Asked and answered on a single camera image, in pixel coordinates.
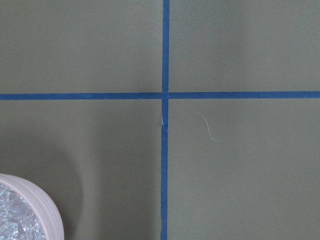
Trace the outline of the clear ice cubes pile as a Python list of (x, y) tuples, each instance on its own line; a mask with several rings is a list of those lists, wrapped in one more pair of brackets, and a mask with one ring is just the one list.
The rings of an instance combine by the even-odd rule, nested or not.
[(2, 240), (46, 239), (30, 206), (4, 184), (0, 185), (0, 238)]

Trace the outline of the pink ribbed bowl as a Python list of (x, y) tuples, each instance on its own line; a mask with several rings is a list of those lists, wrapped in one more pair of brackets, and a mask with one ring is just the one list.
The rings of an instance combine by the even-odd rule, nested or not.
[(0, 183), (9, 187), (29, 205), (47, 240), (63, 240), (64, 226), (57, 206), (50, 196), (36, 184), (9, 174), (0, 175)]

